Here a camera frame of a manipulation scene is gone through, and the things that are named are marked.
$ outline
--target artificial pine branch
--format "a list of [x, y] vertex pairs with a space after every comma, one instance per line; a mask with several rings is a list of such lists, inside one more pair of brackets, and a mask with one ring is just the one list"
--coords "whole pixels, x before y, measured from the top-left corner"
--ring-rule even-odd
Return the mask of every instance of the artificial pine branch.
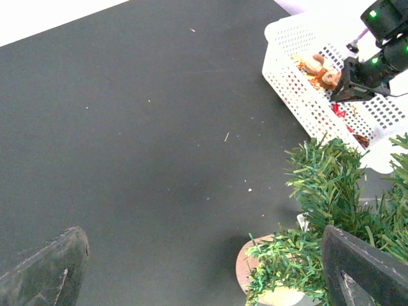
[[[407, 133], [391, 141], [408, 149]], [[324, 306], [331, 305], [321, 261], [321, 238], [328, 224], [408, 265], [407, 154], [392, 154], [396, 162], [391, 163], [394, 172], [389, 179], [394, 186], [374, 207], [359, 204], [362, 156], [341, 139], [325, 145], [312, 139], [288, 154], [294, 170], [287, 185], [293, 186], [291, 196], [296, 196], [307, 214], [310, 230], [282, 229], [273, 242], [264, 241], [248, 250], [260, 265], [251, 272], [247, 306], [256, 305], [266, 290], [278, 286], [295, 288], [320, 299]]]

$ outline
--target wooden disc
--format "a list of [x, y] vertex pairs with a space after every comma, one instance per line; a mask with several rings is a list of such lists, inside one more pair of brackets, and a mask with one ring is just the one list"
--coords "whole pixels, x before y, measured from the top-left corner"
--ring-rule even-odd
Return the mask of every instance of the wooden disc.
[[[264, 236], [255, 239], [256, 242], [261, 240], [272, 241], [273, 236]], [[248, 241], [238, 254], [237, 264], [235, 271], [237, 273], [237, 280], [242, 290], [246, 292], [247, 285], [250, 283], [248, 276], [250, 274], [249, 269], [256, 268], [259, 265], [259, 260], [253, 257], [248, 257], [245, 253], [248, 248], [253, 246], [253, 242]], [[276, 288], [274, 292], [267, 291], [259, 300], [260, 303], [271, 306], [293, 306], [297, 304], [303, 297], [304, 293], [295, 289], [289, 289], [287, 287]]]

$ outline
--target white wall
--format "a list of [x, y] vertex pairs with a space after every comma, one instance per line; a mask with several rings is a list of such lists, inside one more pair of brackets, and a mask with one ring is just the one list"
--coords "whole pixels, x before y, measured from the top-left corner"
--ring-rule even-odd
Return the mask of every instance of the white wall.
[[0, 46], [127, 0], [0, 0]]

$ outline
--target white plastic basket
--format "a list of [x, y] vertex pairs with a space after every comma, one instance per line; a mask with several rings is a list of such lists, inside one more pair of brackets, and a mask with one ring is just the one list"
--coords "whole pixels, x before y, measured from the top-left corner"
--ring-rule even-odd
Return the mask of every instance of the white plastic basket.
[[283, 18], [268, 25], [265, 29], [268, 49], [262, 74], [310, 137], [322, 139], [327, 133], [326, 141], [341, 138], [365, 153], [366, 150], [347, 129], [348, 125], [356, 134], [370, 139], [369, 153], [363, 158], [362, 166], [389, 173], [392, 171], [390, 154], [399, 152], [400, 148], [393, 147], [388, 138], [408, 130], [406, 98], [377, 95], [367, 102], [341, 103], [340, 110], [347, 112], [344, 122], [332, 110], [331, 92], [315, 90], [291, 59], [298, 54], [320, 53], [340, 71], [343, 60], [352, 55], [346, 43], [364, 29], [357, 16], [348, 17], [345, 27], [312, 13]]

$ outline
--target dark gray table surface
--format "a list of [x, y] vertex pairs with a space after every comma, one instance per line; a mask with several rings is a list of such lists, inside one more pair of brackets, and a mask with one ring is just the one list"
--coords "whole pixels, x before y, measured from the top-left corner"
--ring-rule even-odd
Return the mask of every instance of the dark gray table surface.
[[243, 305], [248, 233], [299, 209], [284, 149], [307, 135], [261, 76], [285, 16], [137, 0], [0, 48], [0, 272], [79, 225], [79, 306]]

